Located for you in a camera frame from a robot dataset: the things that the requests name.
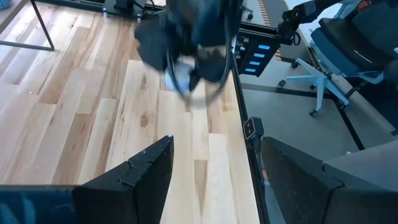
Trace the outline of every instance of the gray office chair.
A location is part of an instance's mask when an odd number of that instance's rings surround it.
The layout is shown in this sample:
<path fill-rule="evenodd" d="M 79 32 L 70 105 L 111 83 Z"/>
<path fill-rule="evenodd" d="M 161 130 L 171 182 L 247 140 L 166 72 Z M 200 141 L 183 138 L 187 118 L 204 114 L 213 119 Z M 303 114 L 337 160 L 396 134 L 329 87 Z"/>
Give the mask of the gray office chair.
<path fill-rule="evenodd" d="M 354 91 L 343 94 L 330 80 L 333 73 L 362 78 L 365 81 L 362 85 L 383 81 L 385 68 L 398 59 L 394 51 L 398 47 L 396 21 L 398 7 L 385 2 L 367 8 L 353 18 L 320 20 L 320 27 L 311 34 L 313 42 L 310 46 L 322 71 L 298 58 L 292 67 L 301 65 L 310 75 L 286 78 L 287 81 L 311 82 L 311 89 L 317 88 L 317 107 L 310 112 L 311 116 L 321 109 L 325 88 L 340 99 L 341 108 L 349 104 L 348 98 Z"/>

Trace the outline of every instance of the blue light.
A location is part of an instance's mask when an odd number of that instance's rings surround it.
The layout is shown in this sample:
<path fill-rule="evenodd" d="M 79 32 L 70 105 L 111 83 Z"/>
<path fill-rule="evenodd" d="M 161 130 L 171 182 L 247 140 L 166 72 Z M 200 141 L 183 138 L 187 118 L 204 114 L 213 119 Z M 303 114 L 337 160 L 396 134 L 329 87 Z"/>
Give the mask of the blue light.
<path fill-rule="evenodd" d="M 254 56 L 255 56 L 255 57 L 260 57 L 260 58 L 265 57 L 265 55 L 263 55 L 263 54 L 254 54 Z"/>
<path fill-rule="evenodd" d="M 269 46 L 266 45 L 259 45 L 260 49 L 269 50 Z"/>

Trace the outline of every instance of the wooden table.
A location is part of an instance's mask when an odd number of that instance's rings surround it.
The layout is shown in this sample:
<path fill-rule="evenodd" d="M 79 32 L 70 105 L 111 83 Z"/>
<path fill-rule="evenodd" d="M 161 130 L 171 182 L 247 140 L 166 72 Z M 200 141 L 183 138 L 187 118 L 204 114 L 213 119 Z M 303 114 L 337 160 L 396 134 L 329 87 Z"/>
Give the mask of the wooden table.
<path fill-rule="evenodd" d="M 47 32 L 46 26 L 43 23 L 42 16 L 40 15 L 39 10 L 37 9 L 35 1 L 34 0 L 30 0 L 30 1 L 32 3 L 32 7 L 36 13 L 37 18 L 39 19 L 40 25 L 43 28 L 44 34 L 47 37 L 50 47 L 16 43 L 16 42 L 10 42 L 10 41 L 0 41 L 0 45 L 8 45 L 8 46 L 13 46 L 13 47 L 25 47 L 25 48 L 29 48 L 29 49 L 53 51 L 54 45 L 49 36 L 49 33 Z M 28 2 L 28 0 L 11 0 L 11 7 L 0 11 L 0 34 L 7 28 L 7 26 L 11 23 L 11 21 L 18 15 L 18 13 L 26 5 L 27 2 Z"/>
<path fill-rule="evenodd" d="M 172 134 L 162 223 L 259 223 L 232 75 L 209 108 L 186 108 L 141 62 L 131 21 L 39 7 L 57 50 L 0 46 L 1 184 L 82 184 Z M 21 14 L 7 38 L 44 42 Z"/>

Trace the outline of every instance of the chair base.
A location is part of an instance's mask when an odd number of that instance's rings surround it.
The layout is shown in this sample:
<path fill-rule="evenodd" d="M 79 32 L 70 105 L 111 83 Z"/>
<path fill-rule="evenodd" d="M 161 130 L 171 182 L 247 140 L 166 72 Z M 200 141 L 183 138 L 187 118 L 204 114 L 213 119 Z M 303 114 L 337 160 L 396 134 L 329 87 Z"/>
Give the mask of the chair base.
<path fill-rule="evenodd" d="M 329 90 L 332 94 L 337 96 L 337 98 L 339 98 L 345 106 L 349 104 L 347 97 L 345 97 L 345 95 L 329 79 L 328 75 L 325 75 L 324 73 L 318 71 L 316 68 L 312 67 L 311 65 L 307 64 L 299 58 L 296 60 L 296 63 L 301 65 L 307 72 L 310 73 L 310 75 L 287 77 L 286 81 L 309 82 L 317 88 L 317 107 L 314 109 L 314 111 L 310 112 L 311 116 L 315 116 L 321 109 L 325 89 Z"/>

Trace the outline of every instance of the metal table leg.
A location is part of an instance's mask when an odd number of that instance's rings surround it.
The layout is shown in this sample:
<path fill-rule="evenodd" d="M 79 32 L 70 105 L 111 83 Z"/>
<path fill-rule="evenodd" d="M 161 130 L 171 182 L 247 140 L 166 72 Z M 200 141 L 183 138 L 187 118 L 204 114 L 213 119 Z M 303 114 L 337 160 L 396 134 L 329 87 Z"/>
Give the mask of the metal table leg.
<path fill-rule="evenodd" d="M 0 41 L 0 45 L 8 45 L 8 46 L 13 46 L 13 47 L 23 47 L 23 48 L 28 48 L 28 49 L 36 49 L 36 50 L 48 50 L 48 51 L 54 51 L 54 45 L 51 41 L 51 37 L 49 35 L 49 32 L 47 31 L 47 28 L 45 27 L 45 24 L 43 22 L 42 16 L 40 15 L 39 9 L 36 6 L 35 0 L 30 0 L 32 3 L 33 9 L 37 15 L 37 18 L 39 19 L 40 25 L 43 28 L 44 34 L 50 44 L 51 47 L 43 47 L 43 46 L 38 46 L 38 45 L 31 45 L 31 44 L 20 44 L 20 43 L 15 43 L 15 42 L 8 42 L 8 41 Z"/>

